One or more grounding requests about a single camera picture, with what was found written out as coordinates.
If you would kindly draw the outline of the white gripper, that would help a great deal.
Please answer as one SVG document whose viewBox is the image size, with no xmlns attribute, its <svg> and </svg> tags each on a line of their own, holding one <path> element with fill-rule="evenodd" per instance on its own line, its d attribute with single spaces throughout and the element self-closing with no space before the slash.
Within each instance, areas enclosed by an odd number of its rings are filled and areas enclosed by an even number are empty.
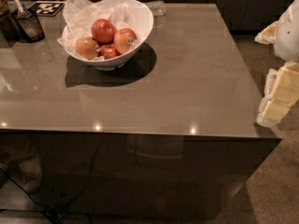
<svg viewBox="0 0 299 224">
<path fill-rule="evenodd" d="M 275 54 L 286 61 L 278 70 L 269 70 L 256 119 L 261 126 L 274 127 L 299 100 L 299 63 L 294 63 L 299 61 L 299 0 L 294 0 L 254 41 L 274 44 Z"/>
</svg>

